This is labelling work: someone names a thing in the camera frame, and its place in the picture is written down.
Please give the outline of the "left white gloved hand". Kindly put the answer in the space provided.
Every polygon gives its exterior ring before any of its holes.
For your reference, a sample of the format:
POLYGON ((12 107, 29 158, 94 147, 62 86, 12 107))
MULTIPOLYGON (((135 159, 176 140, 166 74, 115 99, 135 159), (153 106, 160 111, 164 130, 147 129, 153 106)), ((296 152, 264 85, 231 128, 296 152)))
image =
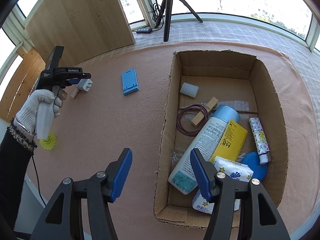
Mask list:
POLYGON ((47 89, 35 90, 17 112, 14 126, 28 141, 33 141, 35 136, 46 139, 53 119, 60 115, 66 96, 62 89, 56 93, 47 89))

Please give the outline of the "left black sleeve forearm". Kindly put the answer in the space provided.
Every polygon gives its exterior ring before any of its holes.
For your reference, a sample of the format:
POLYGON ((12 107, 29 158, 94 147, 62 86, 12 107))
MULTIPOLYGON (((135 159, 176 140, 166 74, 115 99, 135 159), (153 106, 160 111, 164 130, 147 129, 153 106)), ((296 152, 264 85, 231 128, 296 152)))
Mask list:
POLYGON ((14 124, 1 142, 1 215, 13 229, 18 216, 25 173, 37 145, 14 124))

